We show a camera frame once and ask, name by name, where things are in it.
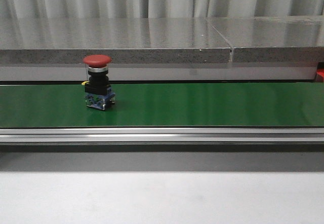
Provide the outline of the grey stone slab left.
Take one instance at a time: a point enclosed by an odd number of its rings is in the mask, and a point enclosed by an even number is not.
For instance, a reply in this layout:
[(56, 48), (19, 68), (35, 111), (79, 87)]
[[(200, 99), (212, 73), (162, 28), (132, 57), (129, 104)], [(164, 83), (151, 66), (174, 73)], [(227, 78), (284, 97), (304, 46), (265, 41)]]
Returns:
[(1, 65), (227, 63), (230, 46), (203, 18), (1, 19)]

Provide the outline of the grey stone slab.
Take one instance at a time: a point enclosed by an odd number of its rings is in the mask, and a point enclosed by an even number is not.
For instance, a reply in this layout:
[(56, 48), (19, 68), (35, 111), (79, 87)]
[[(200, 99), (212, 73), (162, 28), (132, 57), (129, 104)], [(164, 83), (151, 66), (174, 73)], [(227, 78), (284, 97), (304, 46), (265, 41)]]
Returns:
[(208, 18), (234, 63), (323, 62), (323, 16)]
[(230, 46), (203, 18), (1, 19), (1, 65), (227, 63)]

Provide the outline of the red mushroom push button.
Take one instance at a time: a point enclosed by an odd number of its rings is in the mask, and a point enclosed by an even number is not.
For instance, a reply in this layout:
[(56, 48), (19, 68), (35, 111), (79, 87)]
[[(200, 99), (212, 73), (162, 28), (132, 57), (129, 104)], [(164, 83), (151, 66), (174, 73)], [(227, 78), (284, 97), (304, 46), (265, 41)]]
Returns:
[(89, 55), (83, 59), (89, 79), (83, 82), (85, 87), (86, 106), (106, 110), (115, 104), (115, 93), (109, 83), (108, 64), (111, 58), (107, 55)]

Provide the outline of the green conveyor belt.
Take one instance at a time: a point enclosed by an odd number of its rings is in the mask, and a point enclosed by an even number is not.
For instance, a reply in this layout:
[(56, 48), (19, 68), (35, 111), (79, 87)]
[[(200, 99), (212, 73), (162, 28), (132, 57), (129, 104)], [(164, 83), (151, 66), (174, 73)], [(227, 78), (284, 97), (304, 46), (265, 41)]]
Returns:
[(82, 85), (1, 86), (1, 127), (323, 125), (322, 83), (114, 84), (116, 103), (86, 106)]

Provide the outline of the grey stone slab right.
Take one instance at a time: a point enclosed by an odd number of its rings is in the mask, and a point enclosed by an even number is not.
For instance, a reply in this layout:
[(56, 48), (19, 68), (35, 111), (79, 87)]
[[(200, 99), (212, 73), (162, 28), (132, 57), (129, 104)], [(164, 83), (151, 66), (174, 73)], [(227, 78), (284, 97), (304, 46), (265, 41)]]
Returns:
[(323, 16), (208, 18), (234, 63), (323, 62)]

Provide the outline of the white base panel under slabs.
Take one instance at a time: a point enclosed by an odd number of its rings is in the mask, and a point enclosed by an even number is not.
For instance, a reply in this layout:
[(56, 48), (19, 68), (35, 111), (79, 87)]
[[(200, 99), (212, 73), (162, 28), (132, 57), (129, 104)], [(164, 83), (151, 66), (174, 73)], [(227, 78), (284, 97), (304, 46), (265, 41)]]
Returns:
[[(208, 63), (208, 64), (114, 64), (108, 66), (112, 81), (232, 81), (312, 80), (317, 63)], [(84, 65), (1, 66), (1, 81), (84, 81)]]

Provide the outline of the red object at right edge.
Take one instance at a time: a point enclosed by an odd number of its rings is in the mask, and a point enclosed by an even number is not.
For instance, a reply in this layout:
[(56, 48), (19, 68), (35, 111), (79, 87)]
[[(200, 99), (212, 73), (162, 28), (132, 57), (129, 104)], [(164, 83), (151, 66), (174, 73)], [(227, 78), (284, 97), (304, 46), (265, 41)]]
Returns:
[(324, 82), (324, 69), (323, 68), (319, 68), (316, 70), (316, 75), (315, 75), (314, 81), (317, 83)]

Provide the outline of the aluminium conveyor side rail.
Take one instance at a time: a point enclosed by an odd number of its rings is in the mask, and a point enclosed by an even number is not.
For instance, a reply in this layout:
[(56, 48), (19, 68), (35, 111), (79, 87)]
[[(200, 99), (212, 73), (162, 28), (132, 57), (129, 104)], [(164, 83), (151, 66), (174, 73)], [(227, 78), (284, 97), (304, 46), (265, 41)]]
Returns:
[(81, 127), (1, 129), (1, 145), (323, 144), (322, 127)]

